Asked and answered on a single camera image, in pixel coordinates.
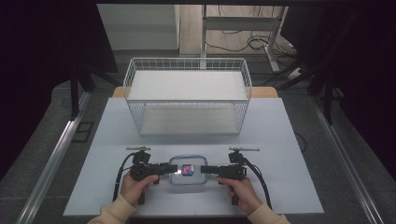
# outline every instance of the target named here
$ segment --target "sleeve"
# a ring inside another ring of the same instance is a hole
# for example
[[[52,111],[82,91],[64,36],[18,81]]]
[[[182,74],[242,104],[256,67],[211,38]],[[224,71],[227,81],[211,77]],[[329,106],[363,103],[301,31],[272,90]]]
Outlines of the sleeve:
[[[136,209],[119,194],[116,201],[102,206],[100,216],[95,217],[88,224],[124,224],[135,211]]]
[[[290,224],[285,216],[274,213],[267,204],[262,204],[247,219],[252,224]]]

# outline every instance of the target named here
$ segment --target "wire basket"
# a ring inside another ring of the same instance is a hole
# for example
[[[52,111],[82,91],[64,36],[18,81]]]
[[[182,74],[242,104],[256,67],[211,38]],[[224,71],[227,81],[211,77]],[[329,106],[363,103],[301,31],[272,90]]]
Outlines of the wire basket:
[[[123,92],[141,135],[238,135],[251,80],[244,59],[133,58]]]

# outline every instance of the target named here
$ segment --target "metal rail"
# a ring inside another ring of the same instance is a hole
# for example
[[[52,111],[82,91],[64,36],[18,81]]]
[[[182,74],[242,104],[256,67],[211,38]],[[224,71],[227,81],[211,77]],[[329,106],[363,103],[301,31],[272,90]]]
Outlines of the metal rail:
[[[49,157],[49,161],[45,166],[41,176],[38,178],[35,188],[29,196],[25,206],[23,207],[20,216],[16,223],[32,223],[35,219],[35,215],[40,208],[44,197],[47,194],[50,184],[58,171],[59,165],[61,164],[64,154],[73,138],[73,135],[81,121],[84,114],[84,109],[89,102],[91,97],[90,93],[84,92],[79,100],[79,112],[74,120],[69,120],[64,128],[64,132],[61,135],[55,149]]]
[[[332,147],[335,151],[335,154],[338,157],[338,160],[341,162],[341,165],[346,172],[346,176],[352,186],[353,190],[355,191],[358,199],[361,203],[361,207],[364,210],[367,218],[369,219],[370,223],[384,223],[382,217],[379,215],[379,211],[376,208],[375,202],[373,201],[370,193],[368,192],[367,188],[364,187],[361,178],[359,177],[358,172],[356,171],[355,167],[352,164],[352,161],[347,155],[347,151],[344,148],[343,144],[341,143],[340,139],[338,138],[337,132],[335,131],[332,125],[329,125],[327,120],[325,119],[322,111],[321,111],[321,104],[318,97],[312,97],[313,104],[317,110],[317,115],[319,120],[326,132],[329,140],[332,143]]]

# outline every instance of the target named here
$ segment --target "white tabletop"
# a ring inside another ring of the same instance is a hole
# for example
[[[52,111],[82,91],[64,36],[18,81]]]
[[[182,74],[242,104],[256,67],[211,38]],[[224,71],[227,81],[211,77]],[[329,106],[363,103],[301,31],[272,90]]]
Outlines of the white tabletop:
[[[257,165],[268,186],[274,211],[279,214],[323,213],[311,176],[294,136],[281,99],[251,99],[238,136],[142,137],[124,99],[110,98],[87,159],[75,185],[65,216],[97,216],[101,205],[111,203],[114,183],[127,147],[151,147],[150,162],[169,161],[174,156],[198,154],[209,165],[228,165],[229,147],[259,147],[243,155]],[[265,201],[258,178],[247,176]],[[174,186],[167,176],[150,186],[138,217],[241,216],[231,205],[227,187],[214,175],[199,186]]]

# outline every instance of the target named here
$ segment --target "hand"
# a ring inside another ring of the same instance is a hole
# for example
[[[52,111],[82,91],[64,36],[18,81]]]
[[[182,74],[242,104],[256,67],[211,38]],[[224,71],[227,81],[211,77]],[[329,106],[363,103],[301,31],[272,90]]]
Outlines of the hand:
[[[142,192],[149,190],[149,184],[156,181],[159,177],[157,175],[149,175],[145,179],[136,182],[128,173],[122,179],[122,186],[120,194],[133,207],[137,207],[137,200]]]
[[[262,206],[262,201],[254,191],[249,178],[245,177],[240,181],[218,177],[218,181],[222,184],[228,185],[228,195],[231,198],[236,193],[239,198],[238,206],[248,215]]]

